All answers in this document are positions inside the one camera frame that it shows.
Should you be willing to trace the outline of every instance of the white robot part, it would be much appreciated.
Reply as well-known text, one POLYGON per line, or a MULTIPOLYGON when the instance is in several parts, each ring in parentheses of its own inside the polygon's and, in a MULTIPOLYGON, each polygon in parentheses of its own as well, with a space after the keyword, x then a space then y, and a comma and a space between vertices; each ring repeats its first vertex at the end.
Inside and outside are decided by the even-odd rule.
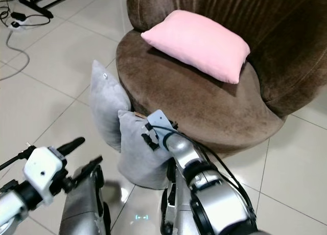
POLYGON ((24 202, 18 197, 15 191, 3 194, 0 198, 0 227, 6 224, 13 217, 22 214, 25 210, 24 202))
POLYGON ((45 205, 53 202, 49 190, 54 175, 62 169, 62 161, 46 147, 33 151, 24 167, 26 180, 42 197, 45 205))

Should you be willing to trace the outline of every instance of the white cable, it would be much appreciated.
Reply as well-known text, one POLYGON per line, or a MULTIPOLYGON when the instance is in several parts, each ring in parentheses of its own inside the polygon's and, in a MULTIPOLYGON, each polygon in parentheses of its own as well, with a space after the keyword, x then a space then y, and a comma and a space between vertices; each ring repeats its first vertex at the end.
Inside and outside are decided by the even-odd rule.
POLYGON ((11 78, 11 77, 17 75, 17 74, 20 73, 22 70, 24 70, 25 67, 30 63, 30 56, 29 56, 29 55, 28 55, 24 50, 20 50, 20 49, 17 49, 17 48, 14 48, 14 47, 9 46, 8 42, 9 42, 9 39, 10 39, 11 35, 12 35, 12 31, 10 31, 10 33, 9 33, 9 35, 8 35, 8 37, 7 37, 7 40, 6 40, 6 46, 7 46, 8 48, 12 49, 12 50, 15 50, 15 51, 21 52, 22 54, 26 55, 26 57, 27 57, 27 62, 26 62, 26 64, 25 64, 21 69, 19 69, 19 70, 18 70, 17 72, 15 72, 14 74, 9 75, 9 76, 4 77, 4 78, 0 78, 0 81, 5 80, 5 79, 8 79, 8 78, 11 78))

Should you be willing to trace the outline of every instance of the black stand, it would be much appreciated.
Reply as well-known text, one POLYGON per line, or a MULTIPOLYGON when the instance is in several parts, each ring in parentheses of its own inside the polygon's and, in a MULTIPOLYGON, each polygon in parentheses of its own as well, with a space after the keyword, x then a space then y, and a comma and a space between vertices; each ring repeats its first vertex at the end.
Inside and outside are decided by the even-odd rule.
POLYGON ((39 12, 40 14, 44 15, 47 18, 53 18, 53 14, 47 10, 48 8, 52 7, 53 5, 56 5, 64 0, 55 0, 52 3, 49 3, 48 5, 44 7, 39 7, 37 3, 42 0, 19 0, 20 3, 26 5, 27 7, 34 9, 35 11, 39 12))

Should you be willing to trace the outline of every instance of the black cable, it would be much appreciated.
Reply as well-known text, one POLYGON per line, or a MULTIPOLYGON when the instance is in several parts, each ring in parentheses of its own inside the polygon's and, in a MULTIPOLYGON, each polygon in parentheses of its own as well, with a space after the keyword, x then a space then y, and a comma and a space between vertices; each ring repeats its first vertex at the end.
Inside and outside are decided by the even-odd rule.
POLYGON ((166 127, 162 127, 162 126, 151 126, 152 128, 159 128, 159 129, 165 129, 168 130, 172 133, 178 134, 184 138, 186 138, 187 140, 189 140, 191 143, 193 143, 195 146, 197 146, 200 150, 202 150, 203 155, 205 155, 207 161, 210 161, 207 154, 204 152, 205 150, 209 151, 217 160, 218 162, 222 165, 222 167, 227 171, 227 173, 231 176, 231 178, 233 179, 233 181, 236 183, 236 185, 234 183, 232 183, 227 177, 223 176, 225 181, 227 181, 228 183, 230 183, 236 190, 238 190, 240 192, 240 194, 243 196, 243 198, 245 199, 247 205, 249 206, 249 208, 251 209, 251 211, 254 211, 251 200, 249 198, 249 196, 247 195, 246 191, 244 190, 244 188, 242 187, 242 185, 237 181, 236 177, 233 175, 233 173, 229 170, 229 168, 225 165, 225 163, 221 160, 221 158, 209 147, 205 146, 204 144, 200 143, 200 142, 196 142, 194 140, 192 140, 191 138, 189 138, 188 136, 172 130, 170 128, 166 128, 166 127))
POLYGON ((8 167, 12 163, 16 162, 17 160, 19 160, 19 157, 15 156, 15 157, 11 158, 10 160, 8 160, 7 162, 3 163, 2 165, 0 165, 0 171, 3 170, 4 168, 8 167))
POLYGON ((30 14, 30 15, 26 16, 26 18, 33 17, 33 16, 45 17, 45 18, 48 19, 48 17, 46 17, 46 16, 44 16, 44 15, 42 15, 42 14, 30 14))
POLYGON ((11 12, 11 10, 9 8, 9 4, 8 4, 8 2, 11 2, 11 1, 13 1, 13 0, 2 0, 2 1, 0 1, 0 3, 2 3, 2 2, 7 3, 7 6, 2 6, 1 7, 2 9, 6 8, 7 10, 0 13, 0 20, 6 27, 8 27, 8 25, 7 25, 6 21, 4 21, 4 19, 6 19, 9 16, 9 12, 11 12))
POLYGON ((40 24, 31 24, 31 25, 19 25, 20 27, 37 27, 37 26, 44 26, 50 23, 50 19, 48 18, 48 22, 40 23, 40 24))
MULTIPOLYGON (((197 148, 199 148, 201 150, 201 147, 198 145, 198 143, 195 140, 189 138, 188 136, 186 136, 185 134, 183 134, 181 132, 178 132, 178 131, 170 129, 170 128, 162 127, 162 126, 156 126, 156 125, 154 125, 154 126, 151 125, 151 127, 152 128, 158 128, 158 129, 165 129, 165 130, 168 130, 168 131, 173 132, 175 134, 178 134, 178 135, 184 137, 185 139, 189 140, 194 146, 196 146, 197 148)), ((210 161, 209 157, 205 153, 204 153, 204 157, 205 157, 205 160, 210 161)))

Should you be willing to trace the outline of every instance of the white floor tile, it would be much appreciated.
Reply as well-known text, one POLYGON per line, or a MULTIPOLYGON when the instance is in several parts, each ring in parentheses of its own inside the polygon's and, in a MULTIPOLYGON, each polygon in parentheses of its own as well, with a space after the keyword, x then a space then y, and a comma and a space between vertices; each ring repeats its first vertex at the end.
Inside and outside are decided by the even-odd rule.
MULTIPOLYGON (((55 0, 43 0, 40 2, 40 6, 45 6, 53 1, 55 0)), ((68 19, 83 9, 85 6, 90 4, 92 1, 94 0, 65 0, 49 8, 49 11, 51 11, 54 15, 68 19)))
MULTIPOLYGON (((24 73, 76 98, 90 83, 93 60, 108 65, 116 47, 116 42, 66 22, 27 49, 31 61, 24 73)), ((9 64, 19 68, 25 61, 19 55, 9 64)))
MULTIPOLYGON (((5 65, 1 71, 14 69, 5 65)), ((33 143, 72 102, 24 74, 0 82, 0 162, 27 148, 25 143, 33 143)))
MULTIPOLYGON (((119 81, 117 68, 116 68, 116 59, 114 59, 108 66, 107 70, 115 76, 115 78, 119 81)), ((77 99, 83 102, 86 105, 89 105, 89 94, 90 87, 88 87, 77 99)))
POLYGON ((272 235, 327 234, 327 226, 263 194, 260 195, 257 218, 258 228, 272 235))
MULTIPOLYGON (((267 147, 268 140, 223 161, 239 182, 260 191, 267 147)), ((227 173, 218 162, 215 164, 222 173, 227 173)))
POLYGON ((270 139, 261 192, 327 224, 327 131, 294 116, 270 139))
POLYGON ((313 102, 293 115, 327 129, 327 88, 313 102))
MULTIPOLYGON (((76 137, 83 136, 86 141, 67 157, 66 169, 73 175, 78 167, 89 163, 90 160, 102 155, 102 169, 105 177, 103 189, 104 200, 110 208, 112 224, 118 217, 123 205, 127 201, 134 185, 125 179, 117 170, 119 153, 101 139, 91 119, 90 108, 80 102, 74 102, 67 111, 44 133, 35 146, 55 146, 67 143, 76 137)), ((21 169, 24 162, 18 163, 2 179, 0 184, 13 178, 21 179, 21 169)), ((49 207, 40 207, 30 213, 30 216, 54 233, 58 233, 65 195, 55 198, 49 207)))
MULTIPOLYGON (((38 12, 35 12, 34 10, 31 10, 30 8, 22 5, 18 2, 18 0, 13 1, 10 3, 11 11, 16 11, 23 13, 25 15, 29 14, 39 14, 38 12)), ((38 24, 47 22, 47 19, 44 17, 31 17, 29 18, 28 24, 38 24)), ((12 18, 9 18, 7 21, 7 24, 10 24, 13 21, 12 18)), ((57 26, 59 26, 61 23, 63 23, 63 20, 59 17, 54 17, 51 19, 51 22, 44 26, 39 27, 24 27, 25 30, 22 31, 15 31, 9 40, 9 45, 25 50, 27 47, 32 45, 37 40, 41 39, 44 35, 55 29, 57 26)), ((4 63, 9 62, 12 58, 19 55, 18 51, 14 51, 9 49, 6 46, 6 40, 8 37, 10 30, 6 28, 2 23, 0 23, 0 60, 4 63)))
POLYGON ((26 218, 18 226, 14 235, 53 235, 51 232, 46 230, 44 227, 37 224, 31 218, 26 218))
POLYGON ((125 35, 121 0, 96 0, 69 20, 115 41, 125 35))
POLYGON ((160 235, 162 192, 135 186, 111 234, 160 235))

